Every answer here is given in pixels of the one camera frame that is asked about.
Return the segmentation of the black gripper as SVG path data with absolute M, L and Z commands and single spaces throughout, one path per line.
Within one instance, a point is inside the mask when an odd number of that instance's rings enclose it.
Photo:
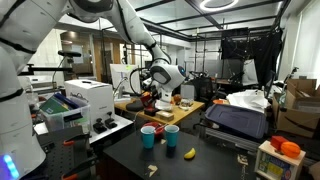
M 149 88 L 149 99 L 147 100 L 148 107 L 153 107 L 156 101 L 160 98 L 160 93 L 158 92 L 155 85 Z

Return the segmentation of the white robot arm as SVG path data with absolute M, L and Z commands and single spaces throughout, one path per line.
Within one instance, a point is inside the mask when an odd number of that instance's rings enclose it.
M 0 0 L 1 180 L 19 180 L 46 159 L 18 75 L 65 15 L 84 23 L 104 18 L 123 40 L 144 46 L 152 55 L 151 76 L 163 90 L 171 92 L 185 79 L 128 0 Z

